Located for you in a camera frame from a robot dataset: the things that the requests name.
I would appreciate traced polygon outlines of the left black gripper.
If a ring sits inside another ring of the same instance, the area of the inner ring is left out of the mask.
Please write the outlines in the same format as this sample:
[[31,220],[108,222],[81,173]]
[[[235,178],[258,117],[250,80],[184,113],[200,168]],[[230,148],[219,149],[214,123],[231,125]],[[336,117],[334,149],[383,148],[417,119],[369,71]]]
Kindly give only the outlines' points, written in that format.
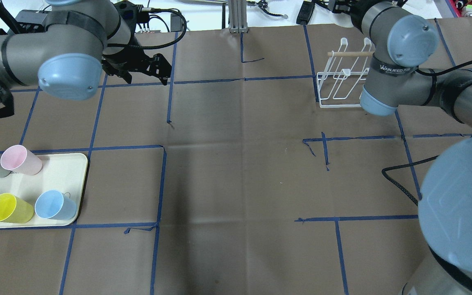
[[145,50],[143,45],[118,45],[105,49],[102,56],[114,69],[113,76],[123,79],[126,84],[132,83],[130,72],[137,72],[157,78],[167,86],[172,65],[161,53],[149,57]]

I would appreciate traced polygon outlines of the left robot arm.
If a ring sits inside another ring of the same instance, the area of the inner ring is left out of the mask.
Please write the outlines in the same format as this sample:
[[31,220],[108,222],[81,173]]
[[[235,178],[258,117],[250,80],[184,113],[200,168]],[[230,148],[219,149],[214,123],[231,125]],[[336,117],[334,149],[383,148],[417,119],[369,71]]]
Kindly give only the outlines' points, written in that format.
[[146,55],[119,6],[109,0],[50,0],[43,32],[0,35],[0,119],[14,114],[11,89],[39,86],[66,100],[86,100],[98,90],[102,72],[131,83],[131,73],[167,85],[172,66],[162,55]]

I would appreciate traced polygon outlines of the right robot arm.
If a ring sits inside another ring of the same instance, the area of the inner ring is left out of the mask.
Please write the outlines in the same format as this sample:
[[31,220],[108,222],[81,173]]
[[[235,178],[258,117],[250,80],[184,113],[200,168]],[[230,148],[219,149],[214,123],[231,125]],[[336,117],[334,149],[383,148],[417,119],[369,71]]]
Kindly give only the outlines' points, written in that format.
[[[472,131],[472,61],[425,68],[443,46],[440,27],[406,11],[402,0],[358,0],[352,24],[375,50],[360,96],[377,116],[403,110],[412,127]],[[401,289],[403,295],[472,295],[472,136],[453,140],[429,159],[422,177],[418,222],[429,254]]]

